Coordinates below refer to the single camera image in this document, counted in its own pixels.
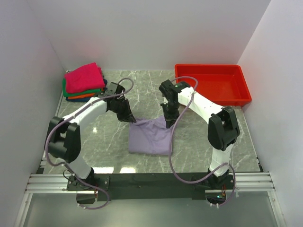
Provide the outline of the lavender t shirt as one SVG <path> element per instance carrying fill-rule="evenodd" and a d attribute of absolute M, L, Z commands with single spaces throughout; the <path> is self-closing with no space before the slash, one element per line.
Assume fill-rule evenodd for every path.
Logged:
<path fill-rule="evenodd" d="M 164 116 L 137 120 L 129 124 L 128 151 L 131 154 L 167 156 L 172 130 L 166 128 Z"/>

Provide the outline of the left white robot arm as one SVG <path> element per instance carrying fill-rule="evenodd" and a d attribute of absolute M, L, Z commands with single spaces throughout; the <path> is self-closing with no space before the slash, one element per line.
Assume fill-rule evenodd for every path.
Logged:
<path fill-rule="evenodd" d="M 111 111 L 120 122 L 135 123 L 128 99 L 130 89 L 111 82 L 105 91 L 97 92 L 83 106 L 63 118 L 53 117 L 49 122 L 45 141 L 45 157 L 51 166 L 64 166 L 76 179 L 78 185 L 89 190 L 95 184 L 94 170 L 83 157 L 81 133 L 100 115 Z"/>

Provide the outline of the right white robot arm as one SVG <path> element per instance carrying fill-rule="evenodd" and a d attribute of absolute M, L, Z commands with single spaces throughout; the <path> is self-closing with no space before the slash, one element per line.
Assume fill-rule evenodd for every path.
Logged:
<path fill-rule="evenodd" d="M 176 172 L 173 172 L 174 176 L 183 183 L 205 183 L 212 189 L 220 188 L 228 181 L 230 154 L 240 135 L 234 109 L 213 103 L 186 82 L 173 84 L 166 80 L 161 83 L 159 90 L 167 100 L 161 104 L 166 127 L 175 130 L 183 116 L 178 110 L 179 106 L 184 105 L 185 109 L 194 111 L 207 123 L 207 139 L 212 146 L 212 160 L 206 176 L 194 181 L 184 180 Z"/>

